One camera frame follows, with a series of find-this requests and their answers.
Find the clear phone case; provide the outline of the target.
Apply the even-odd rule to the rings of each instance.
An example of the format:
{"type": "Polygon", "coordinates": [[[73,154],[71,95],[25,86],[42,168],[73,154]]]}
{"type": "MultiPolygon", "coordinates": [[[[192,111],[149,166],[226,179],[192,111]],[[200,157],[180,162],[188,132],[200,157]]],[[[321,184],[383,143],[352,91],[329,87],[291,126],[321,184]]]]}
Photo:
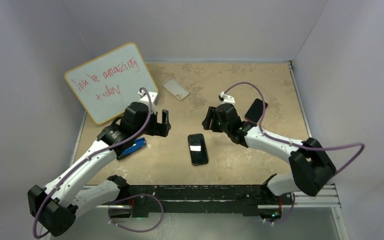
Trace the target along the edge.
{"type": "Polygon", "coordinates": [[[190,94],[190,91],[174,78],[169,78],[162,86],[179,101],[185,99],[190,94]]]}

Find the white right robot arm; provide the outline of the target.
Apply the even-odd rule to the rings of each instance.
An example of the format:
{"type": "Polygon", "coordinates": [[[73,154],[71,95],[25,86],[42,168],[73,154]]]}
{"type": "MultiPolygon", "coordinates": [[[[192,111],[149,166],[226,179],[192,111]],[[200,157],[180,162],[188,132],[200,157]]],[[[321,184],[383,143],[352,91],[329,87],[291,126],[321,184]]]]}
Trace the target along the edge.
{"type": "Polygon", "coordinates": [[[275,173],[262,184],[260,196],[268,204],[292,192],[315,197],[337,173],[326,152],[317,150],[321,147],[318,140],[291,139],[260,130],[255,123],[242,121],[231,103],[210,106],[202,126],[204,130],[225,133],[237,145],[261,150],[289,164],[290,173],[275,173]]]}

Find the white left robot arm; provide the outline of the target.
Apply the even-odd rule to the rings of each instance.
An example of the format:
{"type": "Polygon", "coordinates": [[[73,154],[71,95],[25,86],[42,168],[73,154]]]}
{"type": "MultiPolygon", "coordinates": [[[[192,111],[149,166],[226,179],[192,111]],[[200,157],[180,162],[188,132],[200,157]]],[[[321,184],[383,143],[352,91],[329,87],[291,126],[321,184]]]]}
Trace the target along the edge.
{"type": "Polygon", "coordinates": [[[131,103],[122,116],[103,128],[89,149],[64,173],[44,187],[32,186],[27,199],[34,217],[34,238],[46,236],[45,233],[38,234],[38,224],[47,230],[47,234],[57,237],[65,233],[76,218],[101,204],[122,205],[135,198],[148,198],[149,194],[134,191],[127,180],[118,175],[112,175],[88,190],[83,187],[103,167],[120,159],[138,137],[167,137],[171,129],[169,111],[162,110],[161,123],[157,122],[157,116],[152,106],[143,102],[131,103]]]}

